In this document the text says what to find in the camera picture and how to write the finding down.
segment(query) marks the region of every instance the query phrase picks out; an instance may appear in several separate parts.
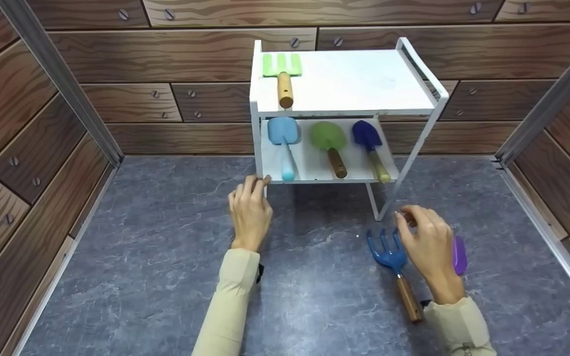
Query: wooden handle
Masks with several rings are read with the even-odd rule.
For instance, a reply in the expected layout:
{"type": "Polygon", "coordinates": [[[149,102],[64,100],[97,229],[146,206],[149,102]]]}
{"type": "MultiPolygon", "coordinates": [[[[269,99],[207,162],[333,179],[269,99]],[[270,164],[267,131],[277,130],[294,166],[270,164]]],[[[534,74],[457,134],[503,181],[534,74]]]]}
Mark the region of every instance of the wooden handle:
{"type": "Polygon", "coordinates": [[[335,176],[338,178],[346,177],[346,167],[344,166],[342,158],[340,157],[337,149],[330,148],[327,153],[329,155],[329,162],[331,162],[331,167],[333,167],[333,171],[335,172],[335,176]]]}
{"type": "Polygon", "coordinates": [[[283,109],[289,109],[294,105],[294,95],[291,91],[291,78],[289,74],[282,72],[278,76],[279,104],[283,109]]]}
{"type": "Polygon", "coordinates": [[[406,307],[410,322],[413,324],[421,322],[421,320],[423,320],[423,317],[421,316],[421,306],[419,306],[415,300],[415,295],[412,294],[412,288],[410,288],[410,284],[404,277],[397,279],[397,288],[402,296],[402,301],[406,307]]]}
{"type": "Polygon", "coordinates": [[[384,167],[384,164],[382,164],[382,160],[380,160],[377,151],[373,150],[369,152],[369,160],[373,165],[373,172],[378,177],[380,183],[390,183],[391,175],[386,170],[386,167],[384,167]]]}

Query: marble surface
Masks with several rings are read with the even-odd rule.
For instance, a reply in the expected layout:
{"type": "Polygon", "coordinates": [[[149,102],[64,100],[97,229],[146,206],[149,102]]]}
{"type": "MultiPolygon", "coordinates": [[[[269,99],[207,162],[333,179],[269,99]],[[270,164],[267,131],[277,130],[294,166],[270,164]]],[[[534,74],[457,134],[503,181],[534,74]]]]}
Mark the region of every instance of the marble surface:
{"type": "MultiPolygon", "coordinates": [[[[189,355],[233,233],[226,195],[253,169],[252,158],[127,158],[22,354],[189,355]]],[[[273,186],[269,199],[242,354],[443,354],[371,257],[364,231],[388,225],[364,185],[273,186]]],[[[466,287],[499,354],[570,356],[570,280],[487,160],[419,158],[399,202],[434,208],[464,237],[466,287]]]]}

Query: hand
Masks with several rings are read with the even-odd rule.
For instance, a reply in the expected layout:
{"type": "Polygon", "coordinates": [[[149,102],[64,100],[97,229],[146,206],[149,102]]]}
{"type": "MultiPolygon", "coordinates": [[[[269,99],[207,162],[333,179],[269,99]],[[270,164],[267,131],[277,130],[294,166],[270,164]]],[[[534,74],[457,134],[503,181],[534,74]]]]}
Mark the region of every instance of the hand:
{"type": "Polygon", "coordinates": [[[237,185],[237,189],[228,194],[230,216],[235,225],[231,248],[258,252],[272,221],[272,207],[263,196],[263,188],[271,180],[270,176],[263,179],[247,176],[245,184],[237,185]]]}
{"type": "Polygon", "coordinates": [[[452,266],[452,229],[432,209],[407,205],[402,212],[405,216],[395,212],[402,244],[425,278],[434,302],[455,304],[466,296],[466,292],[452,266]],[[410,232],[409,221],[417,227],[416,234],[410,232]]]}

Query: sleeve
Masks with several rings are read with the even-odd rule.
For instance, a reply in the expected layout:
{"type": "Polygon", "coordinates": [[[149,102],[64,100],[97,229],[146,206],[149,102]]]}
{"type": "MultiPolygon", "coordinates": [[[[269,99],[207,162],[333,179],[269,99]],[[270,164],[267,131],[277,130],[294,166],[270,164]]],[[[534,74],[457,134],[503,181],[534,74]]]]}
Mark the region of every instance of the sleeve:
{"type": "Polygon", "coordinates": [[[496,356],[489,344],[489,333],[472,298],[440,306],[435,302],[424,309],[426,320],[434,325],[452,356],[496,356]]]}
{"type": "Polygon", "coordinates": [[[258,253],[241,248],[226,252],[193,356],[239,355],[247,302],[256,281],[259,259],[258,253]]]}

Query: metal corner frame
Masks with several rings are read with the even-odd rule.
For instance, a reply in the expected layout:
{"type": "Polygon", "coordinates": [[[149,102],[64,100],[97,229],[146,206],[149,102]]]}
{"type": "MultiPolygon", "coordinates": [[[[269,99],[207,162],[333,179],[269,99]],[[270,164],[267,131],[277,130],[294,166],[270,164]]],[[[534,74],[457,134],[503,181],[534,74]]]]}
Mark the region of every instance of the metal corner frame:
{"type": "Polygon", "coordinates": [[[28,3],[0,0],[0,9],[111,165],[119,167],[124,154],[28,3]]]}
{"type": "Polygon", "coordinates": [[[505,166],[509,166],[539,133],[554,119],[570,101],[570,66],[552,85],[547,93],[531,109],[518,128],[509,136],[496,156],[505,166]]]}

